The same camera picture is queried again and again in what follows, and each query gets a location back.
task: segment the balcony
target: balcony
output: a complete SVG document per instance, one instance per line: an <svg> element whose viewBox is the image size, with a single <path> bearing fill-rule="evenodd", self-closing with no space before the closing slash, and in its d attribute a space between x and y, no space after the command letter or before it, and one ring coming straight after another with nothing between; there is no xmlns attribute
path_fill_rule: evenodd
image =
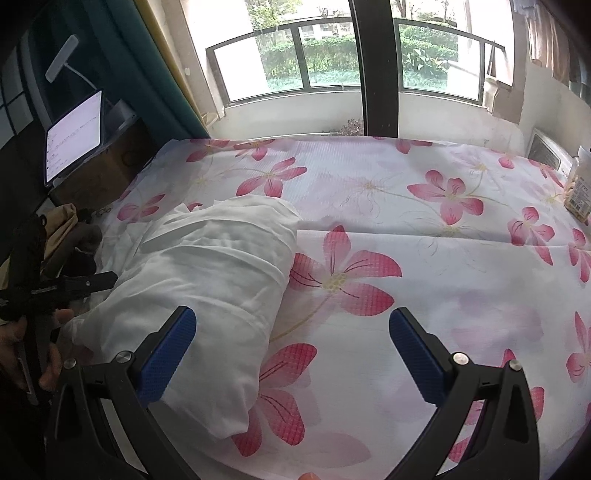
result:
<svg viewBox="0 0 591 480"><path fill-rule="evenodd" d="M486 75L505 47L446 25L394 18L400 92L482 105ZM254 31L206 49L225 106L314 92L359 90L351 17Z"/></svg>

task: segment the bed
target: bed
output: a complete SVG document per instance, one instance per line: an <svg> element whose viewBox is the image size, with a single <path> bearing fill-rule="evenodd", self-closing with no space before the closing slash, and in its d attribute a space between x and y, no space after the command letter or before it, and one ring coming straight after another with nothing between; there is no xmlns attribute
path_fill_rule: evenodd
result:
<svg viewBox="0 0 591 480"><path fill-rule="evenodd" d="M563 206L564 182L535 161L445 142L172 141L99 219L98 260L116 266L130 225L180 204L253 193L303 219L249 430L212 443L155 412L205 478L385 478L434 411L387 334L391 310L406 306L449 351L494 366L519 359L546 479L591 416L591 237ZM287 352L304 368L279 381ZM480 408L443 469L461 458Z"/></svg>

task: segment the air conditioner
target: air conditioner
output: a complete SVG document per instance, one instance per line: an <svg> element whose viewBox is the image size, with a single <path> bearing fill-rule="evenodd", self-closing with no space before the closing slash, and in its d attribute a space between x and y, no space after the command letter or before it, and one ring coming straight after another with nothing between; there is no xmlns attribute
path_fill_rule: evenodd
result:
<svg viewBox="0 0 591 480"><path fill-rule="evenodd" d="M532 133L527 158L549 165L562 172L566 177L569 176L570 167L573 165L573 157L537 128L534 128Z"/></svg>

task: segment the white pillow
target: white pillow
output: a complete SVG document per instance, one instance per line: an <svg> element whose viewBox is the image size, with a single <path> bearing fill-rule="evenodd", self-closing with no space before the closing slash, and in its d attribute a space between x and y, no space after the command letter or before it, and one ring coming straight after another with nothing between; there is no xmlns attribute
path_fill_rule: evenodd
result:
<svg viewBox="0 0 591 480"><path fill-rule="evenodd" d="M197 333L163 401L215 438L245 432L298 220L289 203L253 195L156 220L107 299L71 322L73 342L108 362L134 351L177 306L192 308Z"/></svg>

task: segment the metal screw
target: metal screw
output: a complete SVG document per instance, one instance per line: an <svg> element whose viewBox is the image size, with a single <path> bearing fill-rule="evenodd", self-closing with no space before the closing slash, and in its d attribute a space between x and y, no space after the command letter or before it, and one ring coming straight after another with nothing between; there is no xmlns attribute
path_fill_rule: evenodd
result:
<svg viewBox="0 0 591 480"><path fill-rule="evenodd" d="M515 370L516 372L518 372L523 367L521 366L521 364L519 363L518 360L509 360L509 368L511 368L512 370Z"/></svg>
<svg viewBox="0 0 591 480"><path fill-rule="evenodd" d="M125 364L131 360L131 352L129 350L123 350L115 355L115 360L117 360L117 363Z"/></svg>
<svg viewBox="0 0 591 480"><path fill-rule="evenodd" d="M458 365L466 365L470 361L470 358L462 352L454 353L452 358Z"/></svg>
<svg viewBox="0 0 591 480"><path fill-rule="evenodd" d="M76 359L75 358L67 358L64 362L64 368L66 370L71 370L76 366Z"/></svg>

